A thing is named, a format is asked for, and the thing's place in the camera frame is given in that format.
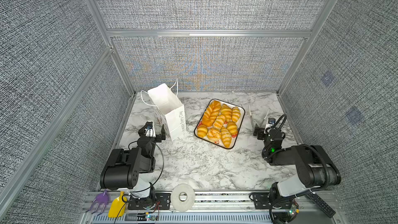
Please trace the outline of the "white slotted bread tongs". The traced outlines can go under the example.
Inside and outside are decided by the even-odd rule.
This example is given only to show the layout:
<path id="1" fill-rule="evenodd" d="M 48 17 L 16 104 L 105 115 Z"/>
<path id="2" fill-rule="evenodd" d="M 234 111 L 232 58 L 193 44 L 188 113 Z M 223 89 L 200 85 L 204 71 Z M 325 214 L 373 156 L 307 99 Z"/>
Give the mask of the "white slotted bread tongs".
<path id="1" fill-rule="evenodd" d="M 256 129 L 259 129 L 259 128 L 263 127 L 263 124 L 265 123 L 265 121 L 266 121 L 266 119 L 267 119 L 267 117 L 269 115 L 269 110 L 267 111 L 267 113 L 266 113 L 265 117 L 263 118 L 262 122 L 260 124 L 257 124 L 254 121 L 254 119 L 253 119 L 250 104 L 248 106 L 249 106 L 250 123 L 251 123 L 251 126 L 252 126 L 253 133 L 255 133 Z"/>

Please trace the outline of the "white paper gift bag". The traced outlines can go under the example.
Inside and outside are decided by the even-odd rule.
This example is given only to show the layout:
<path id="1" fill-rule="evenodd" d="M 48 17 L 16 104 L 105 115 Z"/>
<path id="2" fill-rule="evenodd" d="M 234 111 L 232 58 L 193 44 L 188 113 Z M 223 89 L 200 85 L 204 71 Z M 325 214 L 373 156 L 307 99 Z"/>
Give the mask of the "white paper gift bag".
<path id="1" fill-rule="evenodd" d="M 182 139 L 187 133 L 185 108 L 178 98 L 178 79 L 168 87 L 161 84 L 150 90 L 140 92 L 141 100 L 148 106 L 155 107 L 157 120 L 164 125 L 172 141 Z"/>

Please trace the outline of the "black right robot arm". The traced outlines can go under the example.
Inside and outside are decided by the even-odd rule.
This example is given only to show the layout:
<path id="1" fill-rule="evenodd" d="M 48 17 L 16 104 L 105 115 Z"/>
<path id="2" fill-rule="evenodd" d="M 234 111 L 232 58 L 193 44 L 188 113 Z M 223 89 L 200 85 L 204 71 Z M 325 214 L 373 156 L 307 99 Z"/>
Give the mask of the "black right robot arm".
<path id="1" fill-rule="evenodd" d="M 341 174 L 322 146 L 301 144 L 282 148 L 286 134 L 274 126 L 261 128 L 256 124 L 254 136 L 264 142 L 261 155 L 269 165 L 296 168 L 295 175 L 272 184 L 268 194 L 269 203 L 340 184 Z"/>

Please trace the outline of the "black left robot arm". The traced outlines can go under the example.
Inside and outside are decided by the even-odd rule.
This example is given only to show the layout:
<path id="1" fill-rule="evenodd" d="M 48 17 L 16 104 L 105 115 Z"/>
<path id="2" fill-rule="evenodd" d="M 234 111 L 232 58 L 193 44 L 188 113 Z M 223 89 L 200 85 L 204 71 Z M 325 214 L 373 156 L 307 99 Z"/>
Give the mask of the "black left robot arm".
<path id="1" fill-rule="evenodd" d="M 153 122 L 148 121 L 138 131 L 139 138 L 133 141 L 136 147 L 113 149 L 101 172 L 99 183 L 102 189 L 123 191 L 129 202 L 155 202 L 154 183 L 140 178 L 141 174 L 152 173 L 155 169 L 154 152 L 158 143 L 166 139 L 165 127 L 155 133 Z"/>

